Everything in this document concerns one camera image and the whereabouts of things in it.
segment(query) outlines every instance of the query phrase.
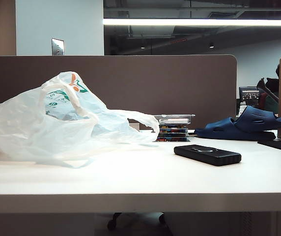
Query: chair wheel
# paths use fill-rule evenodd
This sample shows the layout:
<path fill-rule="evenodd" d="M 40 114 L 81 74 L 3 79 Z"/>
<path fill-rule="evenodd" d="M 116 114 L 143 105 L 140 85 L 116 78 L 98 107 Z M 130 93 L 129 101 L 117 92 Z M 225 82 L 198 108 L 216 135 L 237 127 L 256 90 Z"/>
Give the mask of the chair wheel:
<path fill-rule="evenodd" d="M 109 231 L 115 230 L 116 220 L 109 220 L 107 227 Z"/>
<path fill-rule="evenodd" d="M 161 216 L 159 216 L 159 222 L 162 225 L 166 224 L 166 222 L 165 222 L 165 214 L 162 214 Z"/>

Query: cubicle divider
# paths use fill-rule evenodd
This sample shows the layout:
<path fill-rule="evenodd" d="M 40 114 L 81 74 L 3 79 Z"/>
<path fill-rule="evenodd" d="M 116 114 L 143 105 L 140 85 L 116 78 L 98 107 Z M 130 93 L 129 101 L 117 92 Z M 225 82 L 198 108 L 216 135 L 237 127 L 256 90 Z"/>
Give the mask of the cubicle divider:
<path fill-rule="evenodd" d="M 236 113 L 231 55 L 0 57 L 0 103 L 75 71 L 109 109 L 195 114 L 189 128 Z"/>

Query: green logo on bag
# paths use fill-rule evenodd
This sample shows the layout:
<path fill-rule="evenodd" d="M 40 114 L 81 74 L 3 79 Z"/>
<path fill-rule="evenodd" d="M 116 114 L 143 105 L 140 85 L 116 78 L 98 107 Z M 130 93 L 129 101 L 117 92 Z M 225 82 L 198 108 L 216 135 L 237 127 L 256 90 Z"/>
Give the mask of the green logo on bag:
<path fill-rule="evenodd" d="M 88 92 L 83 86 L 80 85 L 80 81 L 76 79 L 75 74 L 72 74 L 72 82 L 69 84 L 76 92 Z"/>
<path fill-rule="evenodd" d="M 50 97 L 54 97 L 55 93 L 62 94 L 64 96 L 64 98 L 61 99 L 61 100 L 68 101 L 68 102 L 70 101 L 70 99 L 68 98 L 67 94 L 63 90 L 56 90 L 56 91 L 53 91 L 53 92 L 49 92 L 48 95 Z"/>

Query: wall outlet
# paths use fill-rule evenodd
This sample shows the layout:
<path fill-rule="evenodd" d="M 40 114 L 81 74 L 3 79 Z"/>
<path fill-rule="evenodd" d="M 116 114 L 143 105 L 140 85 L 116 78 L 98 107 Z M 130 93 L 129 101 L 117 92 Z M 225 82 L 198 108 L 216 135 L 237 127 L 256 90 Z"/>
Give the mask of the wall outlet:
<path fill-rule="evenodd" d="M 64 40 L 52 38 L 52 56 L 64 55 Z"/>

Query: fluorescent light fixture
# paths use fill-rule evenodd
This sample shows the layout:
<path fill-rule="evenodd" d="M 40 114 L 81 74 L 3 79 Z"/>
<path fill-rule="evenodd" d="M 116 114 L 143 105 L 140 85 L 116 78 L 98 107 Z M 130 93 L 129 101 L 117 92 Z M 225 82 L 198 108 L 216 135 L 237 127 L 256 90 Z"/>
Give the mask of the fluorescent light fixture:
<path fill-rule="evenodd" d="M 281 26 L 281 20 L 103 19 L 106 26 Z"/>

